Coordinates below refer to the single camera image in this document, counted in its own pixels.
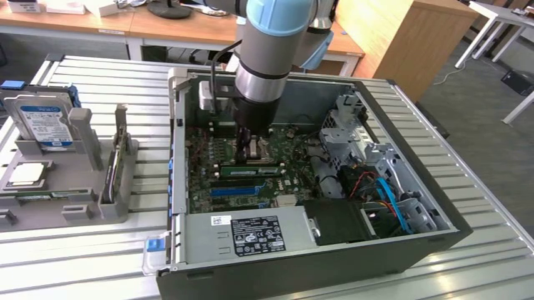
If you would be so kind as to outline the hard disk blue bracket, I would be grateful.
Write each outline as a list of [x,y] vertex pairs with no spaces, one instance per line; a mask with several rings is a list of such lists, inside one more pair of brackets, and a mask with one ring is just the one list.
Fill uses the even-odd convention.
[[6,80],[0,84],[0,106],[5,107],[5,98],[13,98],[14,96],[30,94],[53,96],[66,95],[68,102],[74,108],[81,107],[78,100],[77,88],[73,85],[69,86],[38,86],[26,84],[24,81]]

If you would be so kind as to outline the CPU socket metal frame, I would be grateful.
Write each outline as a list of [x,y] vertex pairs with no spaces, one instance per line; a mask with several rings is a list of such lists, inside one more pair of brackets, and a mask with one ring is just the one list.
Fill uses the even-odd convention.
[[[247,164],[268,164],[272,162],[271,155],[268,154],[268,142],[267,140],[261,140],[263,144],[263,153],[260,156],[251,156],[249,155],[249,148],[248,148],[248,158],[247,158]],[[235,153],[236,153],[236,139],[228,139],[224,142],[225,146],[225,160],[231,163],[235,164]]]

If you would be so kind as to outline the green motherboard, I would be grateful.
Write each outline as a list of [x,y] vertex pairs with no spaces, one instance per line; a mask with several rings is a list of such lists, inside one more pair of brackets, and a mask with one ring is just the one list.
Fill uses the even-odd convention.
[[[188,158],[188,211],[192,214],[221,213],[249,209],[277,208],[275,198],[293,194],[296,205],[320,195],[313,173],[312,161],[325,162],[328,157],[311,156],[307,147],[311,136],[295,125],[273,126],[265,135],[259,136],[268,142],[268,164],[231,164],[225,160],[224,142],[236,139],[232,128],[209,123],[207,128],[193,127],[185,132]],[[281,176],[264,178],[220,178],[223,166],[277,166]],[[256,196],[211,197],[212,188],[259,188]]]

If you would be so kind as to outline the grey power supply unit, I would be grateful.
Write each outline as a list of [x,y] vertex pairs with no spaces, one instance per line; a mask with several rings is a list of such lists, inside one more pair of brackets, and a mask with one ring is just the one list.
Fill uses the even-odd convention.
[[[277,217],[285,250],[239,257],[235,254],[231,221],[263,216]],[[190,214],[185,218],[185,234],[182,237],[181,245],[185,246],[185,262],[188,264],[247,257],[264,258],[272,254],[287,255],[317,247],[301,206]]]

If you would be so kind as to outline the black plastic air shroud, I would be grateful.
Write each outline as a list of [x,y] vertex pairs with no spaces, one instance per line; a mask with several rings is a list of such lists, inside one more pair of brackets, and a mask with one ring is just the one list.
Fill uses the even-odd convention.
[[312,220],[317,246],[357,243],[375,238],[361,206],[345,199],[304,201],[305,215]]

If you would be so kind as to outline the hard disk blue label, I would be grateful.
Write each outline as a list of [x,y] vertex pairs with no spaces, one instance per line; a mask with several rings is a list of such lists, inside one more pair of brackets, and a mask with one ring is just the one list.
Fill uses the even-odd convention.
[[73,104],[68,96],[18,94],[5,97],[2,103],[24,140],[36,141],[48,150],[72,146],[68,113]]

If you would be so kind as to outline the clear blue case latch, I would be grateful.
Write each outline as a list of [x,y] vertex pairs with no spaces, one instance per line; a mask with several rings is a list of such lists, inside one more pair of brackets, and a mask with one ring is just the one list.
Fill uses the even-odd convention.
[[148,236],[142,245],[141,271],[146,276],[154,276],[157,272],[168,267],[170,249],[170,232],[164,231],[157,235]]

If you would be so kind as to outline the black open PC case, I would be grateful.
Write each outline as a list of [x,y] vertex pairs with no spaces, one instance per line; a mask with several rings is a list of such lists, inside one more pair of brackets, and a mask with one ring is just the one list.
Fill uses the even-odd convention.
[[[335,101],[344,94],[359,93],[367,108],[367,124],[380,129],[377,138],[387,138],[403,160],[419,176],[448,218],[449,229],[405,234],[393,225],[391,214],[377,209],[368,217],[375,238],[369,241],[317,246],[287,255],[241,257],[224,261],[188,264],[185,262],[185,218],[188,211],[188,158],[185,132],[207,128],[209,123],[229,126],[236,137],[232,118],[232,98],[236,97],[235,75],[223,72],[215,76],[204,70],[174,67],[168,72],[169,102],[169,162],[166,230],[170,232],[169,265],[157,272],[156,283],[164,299],[247,300],[281,296],[328,287],[359,279],[399,274],[427,255],[448,249],[472,229],[453,207],[444,190],[424,166],[408,143],[409,132],[428,134],[429,142],[441,137],[431,128],[416,107],[392,81],[365,80],[313,74],[291,75],[283,90],[273,126],[295,125],[311,136],[307,152],[328,157],[319,140],[319,132]],[[312,161],[313,173],[320,177],[320,195],[312,200],[345,199],[336,172],[325,162]],[[304,201],[295,206],[304,209]]]

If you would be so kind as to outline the black monitor stand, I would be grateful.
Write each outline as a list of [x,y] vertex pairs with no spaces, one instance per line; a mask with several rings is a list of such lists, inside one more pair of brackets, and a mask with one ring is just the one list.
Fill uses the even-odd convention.
[[185,19],[189,17],[192,9],[174,4],[172,0],[146,0],[146,10],[154,16],[164,19]]

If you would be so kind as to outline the graphics card metal bracket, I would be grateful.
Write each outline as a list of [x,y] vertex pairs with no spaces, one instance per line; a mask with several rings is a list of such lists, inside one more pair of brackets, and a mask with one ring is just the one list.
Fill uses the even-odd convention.
[[114,109],[116,133],[112,142],[113,148],[109,153],[105,185],[101,195],[101,202],[104,204],[114,203],[117,198],[124,168],[122,160],[124,156],[129,154],[125,112],[126,107],[122,104],[117,104]]

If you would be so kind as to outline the white table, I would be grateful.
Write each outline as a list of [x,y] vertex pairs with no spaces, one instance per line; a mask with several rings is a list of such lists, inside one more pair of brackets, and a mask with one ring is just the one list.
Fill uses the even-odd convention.
[[464,66],[468,57],[472,59],[479,59],[482,53],[487,50],[490,43],[496,38],[506,25],[518,26],[519,29],[503,45],[503,48],[492,57],[491,61],[494,63],[499,61],[502,54],[526,29],[534,30],[534,19],[514,14],[512,10],[508,8],[484,4],[476,1],[470,1],[468,7],[488,20],[479,30],[479,33],[476,34],[460,58],[457,59],[455,63],[455,69],[460,69]]

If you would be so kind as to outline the wooden desk white frame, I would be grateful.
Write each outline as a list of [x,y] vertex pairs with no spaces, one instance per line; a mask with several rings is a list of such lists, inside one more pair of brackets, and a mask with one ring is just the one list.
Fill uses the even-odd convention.
[[236,38],[237,20],[193,12],[188,18],[170,21],[153,16],[144,7],[104,17],[12,12],[0,0],[0,33],[120,43],[128,49],[128,58],[140,61],[142,46],[223,49]]

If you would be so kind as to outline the wooden cabinet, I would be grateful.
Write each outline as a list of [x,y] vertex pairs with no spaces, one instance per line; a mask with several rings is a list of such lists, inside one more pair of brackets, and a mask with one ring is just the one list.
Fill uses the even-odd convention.
[[457,0],[339,0],[335,21],[364,53],[352,76],[393,80],[417,102],[478,16]]

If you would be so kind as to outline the black label sticker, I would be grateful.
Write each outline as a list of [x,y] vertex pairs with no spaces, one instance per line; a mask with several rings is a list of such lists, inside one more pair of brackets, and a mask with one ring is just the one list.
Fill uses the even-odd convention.
[[231,229],[235,254],[239,257],[285,250],[281,227],[276,216],[233,219]]

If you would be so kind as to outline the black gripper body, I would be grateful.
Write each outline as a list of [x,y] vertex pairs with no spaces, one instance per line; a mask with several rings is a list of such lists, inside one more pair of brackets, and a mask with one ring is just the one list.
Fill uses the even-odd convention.
[[255,102],[244,97],[236,99],[236,136],[263,133],[272,124],[280,99]]

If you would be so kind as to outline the silver CPU chip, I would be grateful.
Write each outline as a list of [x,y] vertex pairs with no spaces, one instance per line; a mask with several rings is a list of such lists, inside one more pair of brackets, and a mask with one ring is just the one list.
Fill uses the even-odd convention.
[[30,185],[40,181],[45,166],[41,163],[18,164],[10,174],[8,182],[12,185]]

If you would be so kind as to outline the white cardboard box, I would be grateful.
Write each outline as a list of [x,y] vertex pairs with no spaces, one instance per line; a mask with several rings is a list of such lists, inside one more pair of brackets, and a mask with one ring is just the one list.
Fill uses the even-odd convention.
[[5,0],[12,13],[40,13],[41,5],[37,0]]

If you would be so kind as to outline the black box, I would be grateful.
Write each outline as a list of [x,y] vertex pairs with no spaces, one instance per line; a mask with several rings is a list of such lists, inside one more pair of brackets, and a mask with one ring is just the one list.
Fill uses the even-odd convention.
[[510,70],[500,81],[522,96],[527,96],[534,91],[534,73]]

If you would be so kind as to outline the silver metal disk bay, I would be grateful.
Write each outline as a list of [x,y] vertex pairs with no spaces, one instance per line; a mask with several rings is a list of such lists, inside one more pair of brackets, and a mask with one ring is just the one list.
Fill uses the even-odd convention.
[[423,187],[419,176],[404,161],[395,144],[376,137],[380,129],[367,124],[367,108],[361,95],[344,94],[337,97],[333,108],[325,115],[319,140],[328,153],[328,167],[337,173],[339,167],[373,166],[377,177],[356,193],[356,201],[368,210],[368,217],[377,216],[384,209],[405,234],[428,233],[449,229],[448,218]]

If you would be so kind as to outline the green RAM stick white label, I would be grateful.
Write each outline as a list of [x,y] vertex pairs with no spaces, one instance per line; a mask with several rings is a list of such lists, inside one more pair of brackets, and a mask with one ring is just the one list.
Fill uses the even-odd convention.
[[219,170],[220,178],[276,178],[281,176],[277,166],[223,166]]

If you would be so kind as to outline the blue expansion slot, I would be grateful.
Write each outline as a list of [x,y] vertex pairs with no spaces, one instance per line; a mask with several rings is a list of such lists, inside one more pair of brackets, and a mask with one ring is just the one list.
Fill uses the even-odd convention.
[[259,194],[259,188],[256,187],[212,188],[209,190],[211,197],[256,196],[257,194]]

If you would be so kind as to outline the grey parts rack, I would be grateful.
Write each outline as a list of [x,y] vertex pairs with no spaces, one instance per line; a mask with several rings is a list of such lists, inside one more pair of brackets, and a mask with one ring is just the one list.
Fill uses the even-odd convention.
[[[118,194],[114,203],[104,204],[101,195],[114,135],[110,140],[100,140],[90,128],[90,118],[89,109],[69,111],[69,129],[78,137],[65,150],[49,151],[33,140],[16,140],[17,150],[0,177],[0,233],[113,224],[126,220],[138,142],[128,132],[129,154],[122,159]],[[30,185],[12,185],[8,179],[14,167],[22,163],[45,166],[41,179]],[[14,197],[18,193],[74,191],[82,194],[29,201]]]

